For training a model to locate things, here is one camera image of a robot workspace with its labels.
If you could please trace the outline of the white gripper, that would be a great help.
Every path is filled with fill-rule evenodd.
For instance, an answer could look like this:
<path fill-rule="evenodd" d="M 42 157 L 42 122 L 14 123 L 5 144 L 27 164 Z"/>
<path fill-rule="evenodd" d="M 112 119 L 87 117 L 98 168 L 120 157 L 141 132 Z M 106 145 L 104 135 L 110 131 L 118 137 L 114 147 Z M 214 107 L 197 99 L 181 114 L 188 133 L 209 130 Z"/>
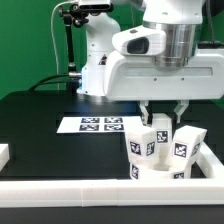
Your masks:
<path fill-rule="evenodd" d="M 141 119 L 148 124 L 147 101 L 179 100 L 176 122 L 188 100 L 220 99 L 224 95 L 224 49 L 197 49 L 180 68 L 155 66 L 152 57 L 123 56 L 113 51 L 107 59 L 104 94 L 112 101 L 139 101 Z"/>

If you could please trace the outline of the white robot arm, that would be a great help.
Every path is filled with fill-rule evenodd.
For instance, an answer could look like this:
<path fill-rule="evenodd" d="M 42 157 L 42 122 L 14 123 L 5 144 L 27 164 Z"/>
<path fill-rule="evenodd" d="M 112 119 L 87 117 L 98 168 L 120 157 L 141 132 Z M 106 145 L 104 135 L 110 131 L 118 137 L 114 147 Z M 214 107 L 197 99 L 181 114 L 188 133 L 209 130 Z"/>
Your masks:
<path fill-rule="evenodd" d="M 122 31 L 103 8 L 131 2 L 140 26 Z M 191 100 L 224 96 L 224 49 L 198 42 L 205 0 L 80 0 L 88 13 L 87 63 L 78 92 L 92 100 L 138 101 L 148 122 L 150 101 L 176 100 L 180 116 Z"/>

